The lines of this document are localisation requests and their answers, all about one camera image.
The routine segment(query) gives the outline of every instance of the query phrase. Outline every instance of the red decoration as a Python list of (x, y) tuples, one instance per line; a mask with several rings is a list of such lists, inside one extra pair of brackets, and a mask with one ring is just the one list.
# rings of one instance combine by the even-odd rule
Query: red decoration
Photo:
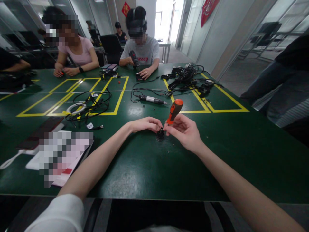
[(128, 12), (131, 8), (129, 7), (128, 3), (125, 2), (125, 4), (122, 7), (122, 13), (125, 15), (125, 17), (128, 15)]
[(205, 22), (207, 21), (208, 17), (211, 15), (213, 10), (216, 8), (217, 4), (220, 0), (206, 0), (203, 5), (202, 10), (202, 19), (201, 19), (201, 27), (204, 26)]

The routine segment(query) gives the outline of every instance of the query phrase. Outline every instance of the white sleeve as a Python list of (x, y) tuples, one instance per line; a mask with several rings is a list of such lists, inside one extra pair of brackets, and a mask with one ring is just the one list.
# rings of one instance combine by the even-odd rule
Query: white sleeve
[(154, 47), (153, 47), (153, 51), (152, 51), (152, 61), (151, 61), (151, 63), (153, 63), (153, 61), (157, 58), (160, 59), (160, 48), (159, 48), (159, 42), (155, 39)]
[(122, 59), (125, 59), (125, 58), (128, 58), (130, 55), (129, 55), (129, 53), (130, 53), (130, 51), (129, 51), (129, 44), (130, 42), (129, 41), (127, 41), (126, 42), (126, 44), (125, 44), (125, 48), (123, 49), (123, 52), (122, 52), (122, 55), (121, 55), (121, 57), (120, 57), (120, 59), (122, 60)]
[(84, 205), (82, 200), (73, 194), (56, 197), (47, 209), (25, 230), (82, 232)]

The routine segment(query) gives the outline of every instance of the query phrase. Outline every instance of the gray t-shirt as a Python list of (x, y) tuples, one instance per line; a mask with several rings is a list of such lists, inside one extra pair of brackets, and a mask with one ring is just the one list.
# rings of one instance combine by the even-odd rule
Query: gray t-shirt
[(152, 64), (154, 59), (159, 58), (159, 43), (155, 38), (147, 37), (147, 41), (144, 45), (137, 45), (134, 40), (129, 39), (126, 42), (124, 51), (120, 59), (129, 57), (130, 51), (133, 50), (139, 60), (140, 65)]

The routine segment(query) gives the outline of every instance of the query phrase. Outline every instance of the screwdriver handle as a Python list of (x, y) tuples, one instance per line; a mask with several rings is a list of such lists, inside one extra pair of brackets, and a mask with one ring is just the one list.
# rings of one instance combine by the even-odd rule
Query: screwdriver handle
[(179, 114), (182, 107), (183, 107), (183, 101), (181, 99), (176, 99), (173, 105), (171, 106), (170, 116), (166, 121), (169, 125), (172, 125), (174, 123), (174, 119)]

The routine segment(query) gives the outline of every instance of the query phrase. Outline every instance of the black pants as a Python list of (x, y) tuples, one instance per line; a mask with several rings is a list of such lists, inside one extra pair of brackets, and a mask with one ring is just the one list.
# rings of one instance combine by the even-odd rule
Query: black pants
[(118, 199), (112, 201), (108, 232), (139, 231), (153, 224), (174, 226), (192, 232), (212, 231), (203, 202)]

